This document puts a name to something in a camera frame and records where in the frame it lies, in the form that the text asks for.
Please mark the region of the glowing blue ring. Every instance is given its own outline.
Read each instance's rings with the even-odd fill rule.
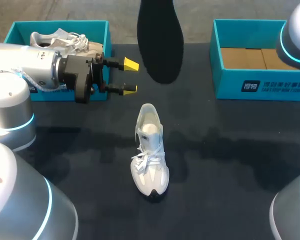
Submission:
[[[281,33],[280,33],[280,43],[281,43],[281,47],[282,47],[284,53],[285,53],[289,58],[291,58],[293,61],[295,61],[295,62],[297,62],[297,63],[300,63],[300,60],[299,60],[299,59],[297,59],[297,58],[291,56],[291,55],[288,53],[288,51],[285,49],[284,44],[283,44],[283,42],[282,42],[282,34],[283,34],[283,31],[284,31],[284,28],[285,28],[285,25],[286,25],[286,24],[287,24],[286,22],[283,24],[282,29],[281,29]]]
[[[40,235],[42,234],[42,232],[44,231],[46,225],[47,225],[47,222],[48,222],[48,219],[49,219],[49,216],[50,216],[50,213],[51,213],[51,207],[52,207],[52,191],[51,191],[51,187],[50,187],[50,184],[48,182],[48,180],[43,177],[47,186],[48,186],[48,191],[49,191],[49,203],[48,203],[48,209],[46,211],[46,214],[45,214],[45,217],[43,219],[43,222],[42,222],[42,225],[41,227],[39,228],[38,232],[35,234],[35,236],[32,238],[32,240],[38,240],[38,238],[40,237]]]
[[[22,128],[28,126],[33,121],[34,118],[35,118],[35,114],[32,115],[31,119],[28,122],[26,122],[25,124],[23,124],[21,126],[17,126],[17,127],[13,127],[13,128],[1,128],[0,127],[0,131],[11,132],[11,131],[15,131],[18,129],[22,129]]]

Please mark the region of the brown cardboard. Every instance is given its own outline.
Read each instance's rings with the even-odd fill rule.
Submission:
[[[221,48],[223,65],[226,69],[248,69],[244,48]]]
[[[249,69],[267,69],[261,49],[245,50]]]
[[[221,48],[226,69],[266,69],[261,49]]]
[[[262,49],[262,54],[267,69],[297,70],[281,61],[275,49]]]

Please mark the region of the teal shoe box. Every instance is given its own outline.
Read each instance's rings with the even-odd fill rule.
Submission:
[[[214,20],[209,53],[217,99],[300,101],[300,70],[229,69],[221,51],[275,49],[285,22]]]
[[[52,34],[58,28],[68,33],[85,34],[90,42],[103,44],[103,52],[105,57],[111,57],[112,44],[109,31],[109,22],[103,20],[83,20],[83,21],[16,21],[12,24],[4,43],[29,45],[30,35],[32,32],[40,34]],[[103,79],[109,83],[109,68],[103,68]],[[96,89],[91,101],[107,100],[107,93],[99,93],[97,85],[93,85]],[[37,93],[31,93],[32,101],[74,101],[75,93],[73,90],[60,89],[53,92],[43,92],[37,90]]]

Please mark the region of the shoe lace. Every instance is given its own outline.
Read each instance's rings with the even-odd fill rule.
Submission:
[[[162,144],[160,144],[154,152],[149,154],[148,151],[143,151],[142,146],[140,144],[140,146],[137,149],[140,150],[141,153],[132,157],[132,159],[137,158],[134,167],[139,174],[144,174],[147,169],[147,166],[161,164],[162,157],[165,156],[165,152],[159,152],[161,148]]]
[[[74,46],[74,50],[79,50],[81,51],[85,51],[88,52],[88,38],[86,37],[86,35],[81,34],[79,35],[78,33],[75,32],[70,32],[69,33],[70,36],[72,36],[73,38],[71,39],[70,43],[67,43],[66,46]]]

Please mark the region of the printed logo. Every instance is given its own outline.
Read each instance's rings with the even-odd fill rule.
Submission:
[[[37,94],[38,89],[35,86],[29,86],[29,90],[31,94]]]
[[[259,85],[260,85],[260,81],[245,80],[243,82],[241,92],[255,93],[256,91],[258,91]]]

